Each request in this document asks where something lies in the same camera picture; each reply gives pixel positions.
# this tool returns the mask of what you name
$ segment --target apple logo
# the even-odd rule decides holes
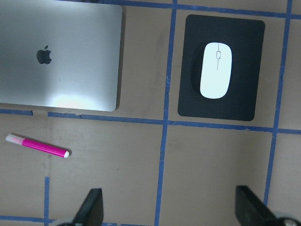
[[[47,49],[48,46],[45,46],[44,50],[40,49],[38,52],[37,52],[37,59],[38,59],[38,62],[40,64],[50,64],[51,62],[51,59],[50,59],[50,53],[51,51]]]

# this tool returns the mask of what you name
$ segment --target marker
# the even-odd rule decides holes
[[[57,155],[60,156],[62,158],[68,158],[69,156],[69,152],[62,149],[62,148],[58,148],[58,147],[53,147],[50,145],[46,145],[34,140],[30,140],[30,139],[25,139],[22,137],[17,137],[15,135],[9,134],[6,138],[6,141],[17,144],[17,145],[22,145],[25,147],[30,147],[42,152],[46,152],[49,154],[53,154],[53,155]]]

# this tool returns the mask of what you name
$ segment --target mouse pad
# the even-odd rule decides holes
[[[251,121],[265,24],[263,21],[189,15],[186,19],[178,113],[181,116]],[[204,50],[208,43],[227,44],[232,67],[227,93],[209,99],[200,93]]]

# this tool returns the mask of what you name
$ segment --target silver laptop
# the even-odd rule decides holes
[[[0,0],[0,103],[114,111],[122,9]]]

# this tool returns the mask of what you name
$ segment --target computer mouse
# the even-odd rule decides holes
[[[210,42],[206,45],[200,81],[201,94],[209,99],[223,97],[229,87],[232,52],[228,45]]]

